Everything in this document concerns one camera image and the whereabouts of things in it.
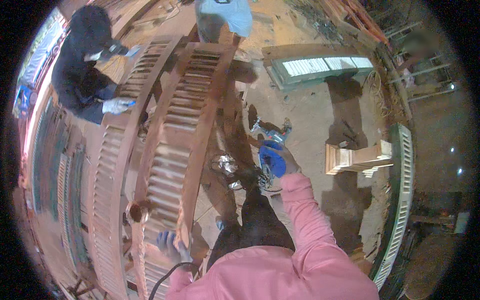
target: wooden frame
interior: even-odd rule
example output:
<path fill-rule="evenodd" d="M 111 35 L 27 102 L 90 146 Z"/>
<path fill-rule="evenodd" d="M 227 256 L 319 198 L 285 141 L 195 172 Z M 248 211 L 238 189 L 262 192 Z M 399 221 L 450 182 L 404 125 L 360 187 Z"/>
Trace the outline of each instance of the wooden frame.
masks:
<path fill-rule="evenodd" d="M 352 171 L 371 178 L 378 168 L 389 166 L 392 166 L 392 145 L 387 141 L 380 140 L 375 146 L 359 150 L 325 144 L 325 174 Z"/>
<path fill-rule="evenodd" d="M 100 286 L 117 299 L 128 299 L 121 257 L 120 197 L 139 118 L 151 90 L 180 36 L 156 36 L 140 50 L 132 71 L 126 73 L 117 95 L 136 98 L 121 115 L 106 114 L 99 128 L 98 156 L 92 158 L 89 175 L 88 228 L 90 253 Z"/>
<path fill-rule="evenodd" d="M 135 203 L 130 205 L 144 212 L 141 222 L 137 219 L 132 225 L 141 300 L 172 267 L 156 246 L 158 233 L 175 230 L 175 243 L 190 245 L 207 142 L 234 54 L 235 47 L 230 45 L 189 43 L 158 102 L 140 163 Z M 164 282 L 155 299 L 163 299 L 167 288 Z"/>

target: hose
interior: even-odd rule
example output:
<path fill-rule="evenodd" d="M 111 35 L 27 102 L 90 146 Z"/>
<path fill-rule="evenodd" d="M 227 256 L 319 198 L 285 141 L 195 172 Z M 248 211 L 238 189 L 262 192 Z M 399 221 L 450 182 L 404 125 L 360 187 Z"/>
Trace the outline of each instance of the hose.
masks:
<path fill-rule="evenodd" d="M 192 265 L 192 266 L 196 267 L 196 265 L 194 263 L 189 263 L 189 262 L 183 262 L 183 263 L 179 263 L 179 264 L 174 265 L 173 268 L 171 268 L 170 271 L 168 271 L 168 273 L 165 274 L 165 276 L 160 278 L 160 280 L 155 283 L 155 286 L 153 287 L 152 293 L 150 293 L 150 296 L 148 297 L 148 300 L 153 300 L 158 287 L 162 284 L 162 282 L 165 281 L 165 279 L 167 279 L 173 273 L 173 271 L 175 271 L 176 268 L 178 268 L 181 265 L 186 265 L 186 264 L 189 264 L 189 265 Z"/>

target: metal rod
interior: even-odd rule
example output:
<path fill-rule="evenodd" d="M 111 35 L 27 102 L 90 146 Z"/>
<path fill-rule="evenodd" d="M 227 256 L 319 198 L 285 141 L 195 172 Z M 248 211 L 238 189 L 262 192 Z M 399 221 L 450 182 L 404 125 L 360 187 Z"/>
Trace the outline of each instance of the metal rod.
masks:
<path fill-rule="evenodd" d="M 453 91 L 456 91 L 457 89 L 448 89 L 448 90 L 445 90 L 445 91 L 441 91 L 441 92 L 436 92 L 436 93 L 432 93 L 432 94 L 428 94 L 428 95 L 424 95 L 424 96 L 420 96 L 420 97 L 416 97 L 416 98 L 411 98 L 408 100 L 408 102 L 413 102 L 413 101 L 417 101 L 417 100 L 420 100 L 420 99 L 425 99 L 425 98 L 428 98 L 428 97 L 431 97 L 431 96 L 435 96 L 435 95 L 441 95 L 441 94 L 447 94 L 447 93 L 451 93 Z"/>
<path fill-rule="evenodd" d="M 387 35 L 387 38 L 391 38 L 392 36 L 394 36 L 394 35 L 396 35 L 396 34 L 399 34 L 399 33 L 402 32 L 402 31 L 405 31 L 405 30 L 407 30 L 407 29 L 410 29 L 410 28 L 415 27 L 415 26 L 420 25 L 420 24 L 422 24 L 421 21 L 420 21 L 420 22 L 412 23 L 412 24 L 407 25 L 407 26 L 405 26 L 405 27 L 402 27 L 402 28 L 400 28 L 399 30 L 397 30 L 397 31 L 395 31 L 395 32 L 390 33 L 389 35 Z"/>
<path fill-rule="evenodd" d="M 410 78 L 412 76 L 416 76 L 416 75 L 420 75 L 420 74 L 423 74 L 423 73 L 428 73 L 428 72 L 431 72 L 431 71 L 435 71 L 435 70 L 438 70 L 438 69 L 442 69 L 442 68 L 445 68 L 445 67 L 448 67 L 450 64 L 449 63 L 445 63 L 443 65 L 440 65 L 440 66 L 436 66 L 436 67 L 433 67 L 433 68 L 430 68 L 430 69 L 426 69 L 426 70 L 422 70 L 422 71 L 418 71 L 418 72 L 415 72 L 415 73 L 412 73 L 412 74 L 408 74 L 408 75 L 405 75 L 405 76 L 402 76 L 398 79 L 393 79 L 393 80 L 390 80 L 388 83 L 389 84 L 392 84 L 392 83 L 395 83 L 395 82 L 399 82 L 399 81 L 402 81 L 404 79 L 407 79 L 407 78 Z"/>

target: pink cloth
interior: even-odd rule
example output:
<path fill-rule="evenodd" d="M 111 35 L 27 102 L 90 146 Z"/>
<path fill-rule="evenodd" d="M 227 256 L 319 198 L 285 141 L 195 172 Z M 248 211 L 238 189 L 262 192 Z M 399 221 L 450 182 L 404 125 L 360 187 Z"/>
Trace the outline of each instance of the pink cloth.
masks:
<path fill-rule="evenodd" d="M 295 253 L 276 246 L 238 249 L 193 283 L 191 273 L 177 269 L 170 276 L 168 300 L 379 299 L 376 285 L 336 245 L 310 179 L 298 173 L 280 182 Z"/>

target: wooden stand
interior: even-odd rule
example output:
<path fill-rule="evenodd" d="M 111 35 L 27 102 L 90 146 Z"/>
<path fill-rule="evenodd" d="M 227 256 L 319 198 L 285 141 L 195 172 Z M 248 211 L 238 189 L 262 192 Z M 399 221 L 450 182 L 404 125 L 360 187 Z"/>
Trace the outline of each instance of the wooden stand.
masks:
<path fill-rule="evenodd" d="M 378 168 L 392 165 L 392 145 L 383 140 L 375 146 L 360 150 L 325 144 L 325 174 L 328 175 L 352 171 L 362 172 L 371 178 Z"/>

